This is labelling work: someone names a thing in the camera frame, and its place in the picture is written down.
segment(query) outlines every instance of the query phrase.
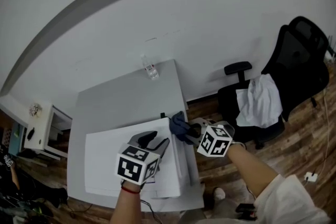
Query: blue cloth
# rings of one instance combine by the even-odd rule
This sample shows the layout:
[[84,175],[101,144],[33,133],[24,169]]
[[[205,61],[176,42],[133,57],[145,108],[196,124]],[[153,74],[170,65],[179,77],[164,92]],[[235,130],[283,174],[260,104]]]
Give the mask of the blue cloth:
[[182,111],[172,116],[169,121],[169,129],[172,134],[176,135],[178,140],[185,142],[188,145],[193,145],[193,142],[185,136],[188,134],[191,127],[188,123],[185,122],[184,113]]

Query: chair backrest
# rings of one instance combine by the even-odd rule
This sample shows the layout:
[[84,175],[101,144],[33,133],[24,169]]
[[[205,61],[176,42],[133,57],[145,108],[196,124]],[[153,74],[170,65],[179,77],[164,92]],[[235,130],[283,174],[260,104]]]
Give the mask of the chair backrest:
[[327,47],[325,34],[304,17],[281,27],[274,52],[261,73],[271,74],[277,85],[286,121],[293,108],[328,84],[323,62]]

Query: white sleeve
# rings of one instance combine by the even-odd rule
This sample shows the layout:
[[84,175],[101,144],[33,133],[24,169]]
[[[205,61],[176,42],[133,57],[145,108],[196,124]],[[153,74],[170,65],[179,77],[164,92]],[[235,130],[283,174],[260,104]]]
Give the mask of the white sleeve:
[[258,196],[254,206],[260,223],[330,223],[295,175],[287,178],[278,175]]

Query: chair armrest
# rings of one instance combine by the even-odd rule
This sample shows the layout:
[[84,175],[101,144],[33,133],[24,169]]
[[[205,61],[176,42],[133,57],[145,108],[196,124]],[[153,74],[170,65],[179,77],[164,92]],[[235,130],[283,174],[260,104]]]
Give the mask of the chair armrest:
[[252,69],[252,65],[249,62],[236,62],[224,67],[224,72],[226,75],[231,75],[248,69]]

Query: red bracelet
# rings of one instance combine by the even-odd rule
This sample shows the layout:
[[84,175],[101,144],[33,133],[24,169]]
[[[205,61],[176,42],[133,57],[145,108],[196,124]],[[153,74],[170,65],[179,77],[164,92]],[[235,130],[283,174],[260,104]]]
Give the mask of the red bracelet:
[[124,191],[126,191],[128,193],[131,193],[131,194],[139,194],[140,193],[140,190],[139,190],[139,192],[136,193],[135,191],[129,190],[129,189],[125,188],[124,186],[121,186],[121,189],[123,189]]

